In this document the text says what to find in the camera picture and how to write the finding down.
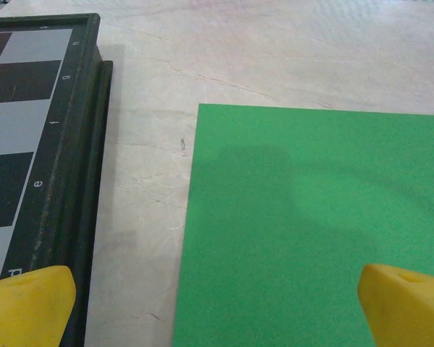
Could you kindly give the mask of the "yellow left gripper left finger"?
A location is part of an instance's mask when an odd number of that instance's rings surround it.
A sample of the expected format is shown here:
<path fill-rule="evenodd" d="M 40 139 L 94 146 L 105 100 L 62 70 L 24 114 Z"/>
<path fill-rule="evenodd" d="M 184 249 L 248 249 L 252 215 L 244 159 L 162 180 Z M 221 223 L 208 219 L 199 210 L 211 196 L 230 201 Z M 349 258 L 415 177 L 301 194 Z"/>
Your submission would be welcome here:
<path fill-rule="evenodd" d="M 75 299 L 65 265 L 0 280 L 0 347 L 59 347 Z"/>

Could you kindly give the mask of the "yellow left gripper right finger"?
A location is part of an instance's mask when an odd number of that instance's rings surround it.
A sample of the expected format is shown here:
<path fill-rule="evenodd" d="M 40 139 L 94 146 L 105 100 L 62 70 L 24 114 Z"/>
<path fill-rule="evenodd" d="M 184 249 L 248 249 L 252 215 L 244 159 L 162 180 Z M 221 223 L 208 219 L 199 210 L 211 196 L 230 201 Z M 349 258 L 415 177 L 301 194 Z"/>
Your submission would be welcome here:
<path fill-rule="evenodd" d="M 434 347 L 433 276 L 367 264 L 357 295 L 376 347 Z"/>

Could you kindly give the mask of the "green paper sheet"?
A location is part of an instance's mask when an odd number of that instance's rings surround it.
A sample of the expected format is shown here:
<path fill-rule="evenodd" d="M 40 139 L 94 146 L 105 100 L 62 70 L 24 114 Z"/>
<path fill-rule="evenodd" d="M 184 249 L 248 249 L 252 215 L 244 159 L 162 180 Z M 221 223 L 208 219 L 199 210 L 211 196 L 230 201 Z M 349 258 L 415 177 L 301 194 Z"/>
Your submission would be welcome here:
<path fill-rule="evenodd" d="M 434 275 L 434 116 L 200 105 L 171 347 L 375 347 L 367 263 Z"/>

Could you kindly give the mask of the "black grey chessboard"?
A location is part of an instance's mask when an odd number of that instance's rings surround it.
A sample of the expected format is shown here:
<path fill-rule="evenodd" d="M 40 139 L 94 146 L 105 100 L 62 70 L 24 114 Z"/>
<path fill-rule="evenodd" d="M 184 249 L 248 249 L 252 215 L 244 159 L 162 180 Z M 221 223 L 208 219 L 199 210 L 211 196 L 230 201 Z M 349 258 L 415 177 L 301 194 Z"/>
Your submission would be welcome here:
<path fill-rule="evenodd" d="M 0 18 L 0 279 L 66 265 L 84 347 L 113 64 L 96 13 Z"/>

